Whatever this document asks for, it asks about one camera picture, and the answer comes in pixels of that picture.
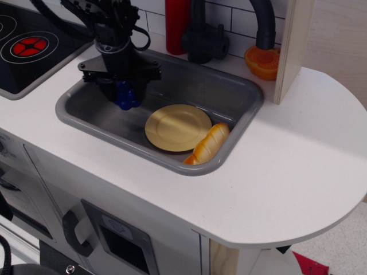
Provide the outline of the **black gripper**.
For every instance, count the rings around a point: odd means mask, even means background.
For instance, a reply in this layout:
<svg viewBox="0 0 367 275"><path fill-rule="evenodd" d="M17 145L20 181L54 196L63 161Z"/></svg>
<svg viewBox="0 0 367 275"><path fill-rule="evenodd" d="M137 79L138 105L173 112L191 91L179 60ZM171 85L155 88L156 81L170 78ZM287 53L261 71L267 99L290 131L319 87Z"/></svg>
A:
<svg viewBox="0 0 367 275"><path fill-rule="evenodd" d="M86 82L96 81L109 101L117 100L116 81L133 81L136 99L142 103L146 97L147 83L161 79L160 65L137 52L131 43L112 47L96 43L97 57L78 64Z"/></svg>

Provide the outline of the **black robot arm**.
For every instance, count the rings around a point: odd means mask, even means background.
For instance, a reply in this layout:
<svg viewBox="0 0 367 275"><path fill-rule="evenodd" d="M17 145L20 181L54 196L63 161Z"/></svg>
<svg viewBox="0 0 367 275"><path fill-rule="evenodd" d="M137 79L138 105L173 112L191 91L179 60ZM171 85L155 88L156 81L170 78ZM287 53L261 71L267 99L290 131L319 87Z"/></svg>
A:
<svg viewBox="0 0 367 275"><path fill-rule="evenodd" d="M78 69L85 82L95 83L121 109L139 107L145 99L147 84L161 79L159 64L141 54L149 44L139 48L132 43L133 32L148 33L136 25L139 9L130 1L61 1L87 27L88 33L64 22L43 1L32 4L62 32L94 43L99 56L79 63Z"/></svg>

